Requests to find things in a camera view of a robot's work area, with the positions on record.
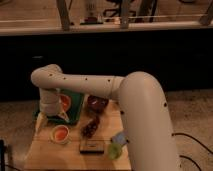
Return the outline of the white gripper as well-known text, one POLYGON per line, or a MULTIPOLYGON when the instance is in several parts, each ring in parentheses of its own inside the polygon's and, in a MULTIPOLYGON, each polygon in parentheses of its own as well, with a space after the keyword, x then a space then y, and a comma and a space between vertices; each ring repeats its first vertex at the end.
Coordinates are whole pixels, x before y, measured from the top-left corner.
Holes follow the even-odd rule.
MULTIPOLYGON (((56 116, 60 110, 60 98, 57 89, 39 89, 40 93, 40 113, 37 116, 35 130, 40 131, 47 123, 47 116, 56 116)), ((65 122, 69 122, 69 117, 65 112, 58 115, 65 122)))

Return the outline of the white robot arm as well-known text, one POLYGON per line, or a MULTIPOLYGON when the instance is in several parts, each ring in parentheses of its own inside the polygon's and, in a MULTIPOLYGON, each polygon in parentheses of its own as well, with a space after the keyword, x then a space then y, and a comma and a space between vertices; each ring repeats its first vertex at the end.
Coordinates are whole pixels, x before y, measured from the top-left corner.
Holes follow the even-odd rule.
POLYGON ((60 102, 62 89, 116 101, 133 171, 182 171, 165 93, 151 74, 71 75, 50 64, 35 69, 31 82, 39 88, 42 117, 68 118, 60 102))

